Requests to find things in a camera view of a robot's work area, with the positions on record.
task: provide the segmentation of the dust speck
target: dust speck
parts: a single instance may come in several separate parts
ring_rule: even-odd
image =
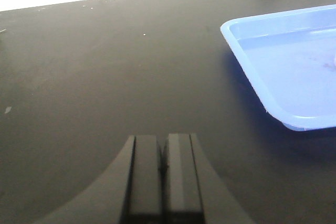
[[[9,113],[12,110],[12,107],[7,107],[5,110],[5,114]]]

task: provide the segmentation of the black object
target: black object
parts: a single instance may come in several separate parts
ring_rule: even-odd
[[[125,218],[134,136],[105,172],[85,191],[35,224],[111,224]]]
[[[160,223],[162,217],[161,153],[155,136],[137,136],[128,223]]]
[[[91,186],[35,224],[253,224],[212,169],[195,134],[170,134],[164,162],[165,171],[155,136],[130,136]]]
[[[204,223],[189,135],[169,135],[165,152],[165,206],[168,223]]]

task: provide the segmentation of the blue tray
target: blue tray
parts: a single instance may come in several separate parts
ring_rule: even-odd
[[[336,5],[233,19],[220,30],[269,114],[295,131],[336,126]]]

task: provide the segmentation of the blue plastic tray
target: blue plastic tray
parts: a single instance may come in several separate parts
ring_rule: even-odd
[[[269,114],[295,131],[336,126],[336,5],[233,19],[221,31]]]

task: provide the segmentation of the black table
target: black table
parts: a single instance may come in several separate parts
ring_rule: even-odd
[[[1,12],[0,222],[62,206],[130,134],[163,143],[195,132],[257,223],[336,223],[336,130],[294,132],[267,114],[219,31],[335,3],[91,0]]]

